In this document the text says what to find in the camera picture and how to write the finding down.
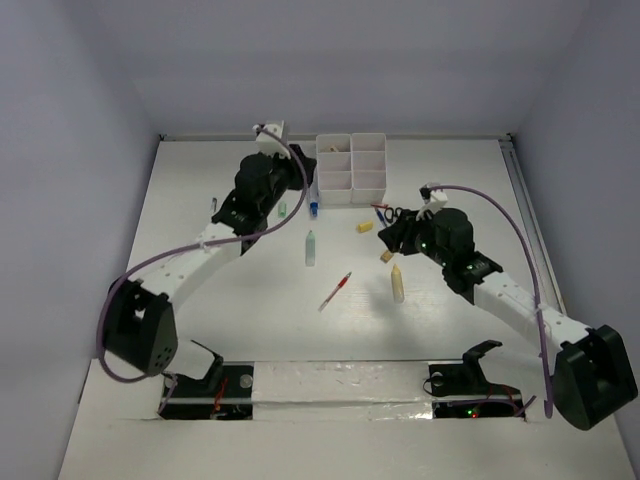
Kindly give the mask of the black handled scissors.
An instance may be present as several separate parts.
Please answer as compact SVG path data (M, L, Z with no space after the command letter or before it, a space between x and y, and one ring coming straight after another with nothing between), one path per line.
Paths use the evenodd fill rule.
M389 207L384 210L383 215L388 224L393 224L403 215L403 211L400 207Z

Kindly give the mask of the blue gel pen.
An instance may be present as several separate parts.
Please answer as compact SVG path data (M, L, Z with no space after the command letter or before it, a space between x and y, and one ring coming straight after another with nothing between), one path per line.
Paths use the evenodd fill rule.
M385 217L384 217L383 213L377 207L374 207L374 210L375 210L375 213L376 213L376 215L377 215L382 227L386 228L387 224L386 224L386 220L385 220Z

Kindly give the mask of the red gel pen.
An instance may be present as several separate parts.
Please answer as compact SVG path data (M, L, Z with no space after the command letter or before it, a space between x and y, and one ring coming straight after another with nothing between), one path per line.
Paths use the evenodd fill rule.
M318 312L322 312L328 306L328 304L336 296L336 294L346 285L346 283L349 281L351 276L352 276L352 271L348 272L346 275L344 275L341 278L341 280L337 283L337 285L333 288L333 290L329 293L329 295L324 299L324 301L318 307Z

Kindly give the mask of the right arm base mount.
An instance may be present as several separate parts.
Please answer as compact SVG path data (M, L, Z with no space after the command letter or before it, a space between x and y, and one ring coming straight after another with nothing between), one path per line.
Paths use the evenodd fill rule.
M501 346L499 341L486 340L459 360L429 365L422 389L432 399L436 419L525 418L520 390L490 382L481 367L480 360Z

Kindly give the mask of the left white compartment organizer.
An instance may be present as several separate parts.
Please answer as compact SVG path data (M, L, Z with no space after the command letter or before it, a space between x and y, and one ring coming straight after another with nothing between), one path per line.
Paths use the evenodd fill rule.
M339 152L328 152L335 145ZM317 185L320 205L324 208L351 202L352 154L349 134L321 134L316 137Z

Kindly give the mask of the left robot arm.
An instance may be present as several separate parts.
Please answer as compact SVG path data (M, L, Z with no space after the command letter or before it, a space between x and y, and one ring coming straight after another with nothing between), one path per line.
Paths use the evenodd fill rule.
M111 285L97 331L99 360L113 354L143 378L164 373L178 352L178 309L274 230L272 210L286 192L308 189L316 168L297 144L243 158L233 189L193 244L148 259Z

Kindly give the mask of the tan wooden eraser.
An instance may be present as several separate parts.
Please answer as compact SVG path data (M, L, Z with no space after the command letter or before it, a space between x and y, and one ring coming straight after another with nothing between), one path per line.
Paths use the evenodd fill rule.
M386 251L381 255L380 260L384 263L388 263L393 258L393 256L393 253Z

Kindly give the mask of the yellow highlighter cap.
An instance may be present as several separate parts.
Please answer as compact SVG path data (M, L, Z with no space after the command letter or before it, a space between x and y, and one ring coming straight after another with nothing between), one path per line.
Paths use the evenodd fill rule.
M358 233L365 233L365 232L371 231L373 227L374 227L374 223L372 221L363 222L363 223L359 223L356 226L356 231Z

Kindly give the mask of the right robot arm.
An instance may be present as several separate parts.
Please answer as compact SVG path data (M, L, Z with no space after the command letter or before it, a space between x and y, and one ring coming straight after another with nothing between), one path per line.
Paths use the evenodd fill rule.
M476 249L464 212L389 208L385 219L378 236L389 252L428 257L451 291L539 348L547 414L558 411L586 431L638 397L621 335L608 325L592 328L573 320L544 304L538 290L519 286Z

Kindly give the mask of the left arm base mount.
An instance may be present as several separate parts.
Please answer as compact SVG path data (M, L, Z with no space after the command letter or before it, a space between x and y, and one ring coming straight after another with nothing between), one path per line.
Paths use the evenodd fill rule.
M196 342L211 356L200 379L165 372L157 414L164 420L251 420L255 364L226 363L213 350Z

